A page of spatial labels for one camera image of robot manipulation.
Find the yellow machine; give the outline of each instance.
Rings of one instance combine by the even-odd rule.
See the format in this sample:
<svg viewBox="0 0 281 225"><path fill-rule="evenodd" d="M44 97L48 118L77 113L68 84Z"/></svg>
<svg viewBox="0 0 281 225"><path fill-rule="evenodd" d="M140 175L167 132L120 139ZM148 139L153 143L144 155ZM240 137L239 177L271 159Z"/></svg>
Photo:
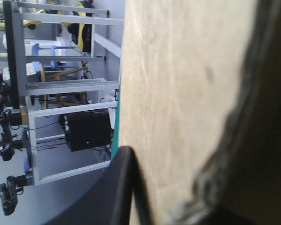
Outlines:
<svg viewBox="0 0 281 225"><path fill-rule="evenodd" d="M91 3L93 1L79 1L77 2L76 6L82 8L93 8ZM48 0L48 4L55 4L55 2ZM3 5L2 1L0 1L0 31L5 30L5 23L4 23L4 16L2 13ZM56 11L56 10L44 10L41 9L36 13L50 13L50 14L64 14L63 11ZM91 13L84 13L84 12L74 12L74 15L80 16L92 16ZM23 26L34 30L37 25L40 24L40 21L23 21ZM91 49L91 33L92 33L92 25L91 24L78 24L78 23L62 23L64 27L67 28L68 32L72 34L72 41L77 45L82 52L90 53Z"/></svg>

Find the wooden table surface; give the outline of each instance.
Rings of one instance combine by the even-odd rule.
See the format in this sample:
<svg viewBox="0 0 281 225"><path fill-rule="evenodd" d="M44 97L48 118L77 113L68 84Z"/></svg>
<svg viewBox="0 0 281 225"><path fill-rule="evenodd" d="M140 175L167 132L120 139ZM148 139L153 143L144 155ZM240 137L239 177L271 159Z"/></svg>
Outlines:
<svg viewBox="0 0 281 225"><path fill-rule="evenodd" d="M134 148L155 224L190 201L236 106L256 0L126 2L119 144ZM138 224L135 206L131 224Z"/></svg>

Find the blue object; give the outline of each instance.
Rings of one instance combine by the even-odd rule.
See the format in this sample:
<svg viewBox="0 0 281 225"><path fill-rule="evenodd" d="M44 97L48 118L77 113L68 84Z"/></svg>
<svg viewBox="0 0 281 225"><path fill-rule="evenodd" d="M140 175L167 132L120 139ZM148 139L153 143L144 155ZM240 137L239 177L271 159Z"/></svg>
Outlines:
<svg viewBox="0 0 281 225"><path fill-rule="evenodd" d="M74 49L75 47L73 46L55 46L52 45L50 48L41 48L39 46L39 44L35 44L32 46L32 55L38 55L38 52L40 50L49 50L50 49L50 54L51 55L55 55L55 50L56 49ZM40 66L39 66L39 62L33 62L33 67L36 71L40 71ZM45 68L52 68L52 69L56 69L56 68L78 68L78 67L74 67L74 66L60 66L58 65L58 62L51 62L51 64L49 66L44 66Z"/></svg>
<svg viewBox="0 0 281 225"><path fill-rule="evenodd" d="M28 171L31 169L31 166L30 166L30 164L29 164L29 160L28 160L27 157L25 157L25 158L23 159L23 164L24 164L24 171L25 171L25 173L26 173L26 172L28 172Z"/></svg>

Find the robotic arm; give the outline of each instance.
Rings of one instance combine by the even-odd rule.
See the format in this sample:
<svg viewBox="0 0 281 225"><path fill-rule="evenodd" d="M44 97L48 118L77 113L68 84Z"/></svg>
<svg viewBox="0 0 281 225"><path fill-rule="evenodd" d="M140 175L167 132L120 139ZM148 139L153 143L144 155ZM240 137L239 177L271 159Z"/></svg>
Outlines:
<svg viewBox="0 0 281 225"><path fill-rule="evenodd" d="M15 153L13 147L13 137L11 135L9 126L16 126L22 124L21 113L4 112L4 106L9 104L8 100L9 87L3 81L2 74L0 74L0 125L3 133L0 137L0 155L3 161L11 160Z"/></svg>
<svg viewBox="0 0 281 225"><path fill-rule="evenodd" d="M18 193L23 192L27 185L26 175L6 178L7 183L0 184L1 205L5 216L11 215L18 204Z"/></svg>

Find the white paper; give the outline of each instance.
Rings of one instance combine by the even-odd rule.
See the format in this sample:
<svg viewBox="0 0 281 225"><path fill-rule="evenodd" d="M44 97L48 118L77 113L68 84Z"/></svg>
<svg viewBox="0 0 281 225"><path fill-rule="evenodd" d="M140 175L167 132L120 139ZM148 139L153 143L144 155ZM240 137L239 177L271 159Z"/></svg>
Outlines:
<svg viewBox="0 0 281 225"><path fill-rule="evenodd" d="M33 75L33 74L37 73L36 70L33 67L33 63L32 62L26 64L26 73L27 73L27 76ZM7 81L9 79L10 79L9 68L5 67L3 69L3 80Z"/></svg>
<svg viewBox="0 0 281 225"><path fill-rule="evenodd" d="M112 129L114 129L114 125L116 123L116 112L117 112L117 109L108 108L109 120L111 122L111 128Z"/></svg>

